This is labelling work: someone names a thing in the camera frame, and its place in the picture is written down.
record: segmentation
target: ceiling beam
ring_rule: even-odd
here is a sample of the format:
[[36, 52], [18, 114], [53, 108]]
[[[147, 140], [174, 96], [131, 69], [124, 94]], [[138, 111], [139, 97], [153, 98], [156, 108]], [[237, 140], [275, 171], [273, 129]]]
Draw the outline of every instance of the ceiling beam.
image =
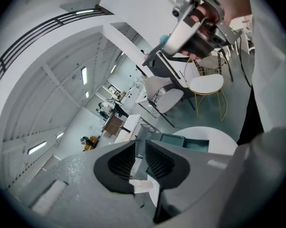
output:
[[93, 88], [91, 89], [91, 95], [94, 94], [94, 92], [96, 91], [96, 83], [95, 83], [95, 75], [98, 75], [99, 72], [99, 68], [101, 66], [102, 63], [102, 59], [104, 56], [104, 49], [106, 48], [108, 39], [105, 36], [101, 37], [101, 41], [100, 41], [100, 46], [97, 52], [97, 56], [96, 56], [96, 60], [94, 63], [94, 68], [93, 68], [93, 72], [92, 72], [92, 82], [93, 82]]
[[122, 33], [120, 33], [113, 25], [103, 25], [101, 33], [120, 48], [132, 62], [138, 65], [139, 68], [148, 76], [153, 76], [153, 73], [148, 67], [143, 67], [142, 64], [145, 61], [144, 55], [140, 50]]
[[42, 65], [42, 68], [46, 72], [46, 74], [49, 76], [49, 78], [55, 83], [55, 85], [73, 102], [75, 103], [78, 107], [81, 107], [74, 99], [73, 97], [67, 92], [67, 90], [63, 87], [63, 85], [59, 82], [59, 80], [56, 78], [54, 75], [53, 71], [49, 67], [47, 63], [44, 63]]

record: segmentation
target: ceiling light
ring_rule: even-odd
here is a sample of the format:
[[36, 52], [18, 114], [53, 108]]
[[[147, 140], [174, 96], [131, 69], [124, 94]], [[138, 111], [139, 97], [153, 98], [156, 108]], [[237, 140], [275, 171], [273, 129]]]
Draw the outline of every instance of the ceiling light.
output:
[[85, 85], [87, 83], [87, 68], [86, 67], [82, 69], [82, 79], [83, 79], [83, 84]]
[[114, 72], [115, 68], [116, 68], [116, 65], [114, 65], [113, 69], [111, 70], [111, 74]]
[[39, 150], [41, 147], [44, 147], [46, 145], [46, 141], [43, 141], [42, 143], [39, 143], [38, 145], [28, 149], [28, 155], [34, 153], [35, 151]]
[[59, 134], [58, 136], [56, 136], [56, 139], [60, 138], [64, 133]]
[[84, 11], [76, 12], [76, 14], [90, 13], [90, 12], [93, 12], [93, 11], [94, 11], [94, 10], [84, 10]]

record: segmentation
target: desk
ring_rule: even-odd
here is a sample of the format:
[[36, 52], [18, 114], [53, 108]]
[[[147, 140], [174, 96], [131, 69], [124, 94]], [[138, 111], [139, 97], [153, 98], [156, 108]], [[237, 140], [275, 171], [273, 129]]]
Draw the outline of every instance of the desk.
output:
[[105, 122], [103, 131], [109, 132], [111, 135], [117, 136], [118, 131], [120, 130], [120, 126], [122, 125], [123, 121], [116, 116], [110, 116], [108, 120]]
[[124, 128], [130, 130], [130, 133], [126, 132], [125, 130], [121, 130], [118, 137], [116, 138], [114, 143], [120, 143], [129, 141], [132, 137], [132, 134], [138, 124], [141, 115], [129, 115], [127, 121], [124, 124]]

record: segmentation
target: white panel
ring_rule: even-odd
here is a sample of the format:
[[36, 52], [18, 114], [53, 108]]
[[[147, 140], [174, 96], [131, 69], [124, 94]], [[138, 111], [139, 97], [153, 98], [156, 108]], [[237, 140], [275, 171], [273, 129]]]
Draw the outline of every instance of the white panel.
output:
[[100, 5], [121, 17], [152, 47], [159, 44], [162, 35], [169, 35], [177, 24], [169, 0], [101, 0]]

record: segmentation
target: railing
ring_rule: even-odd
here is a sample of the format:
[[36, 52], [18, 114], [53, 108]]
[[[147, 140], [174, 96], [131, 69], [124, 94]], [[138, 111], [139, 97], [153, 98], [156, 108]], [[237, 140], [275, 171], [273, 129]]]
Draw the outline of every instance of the railing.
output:
[[0, 80], [2, 76], [5, 74], [7, 69], [13, 63], [13, 61], [33, 42], [37, 41], [39, 38], [44, 36], [45, 34], [51, 32], [54, 29], [57, 29], [63, 25], [68, 23], [78, 21], [80, 19], [85, 19], [89, 17], [95, 17], [100, 15], [106, 15], [98, 9], [85, 9], [74, 11], [71, 13], [66, 13], [59, 15], [55, 18], [49, 19], [44, 23], [34, 27], [22, 37], [20, 37], [17, 41], [15, 41], [0, 57]]

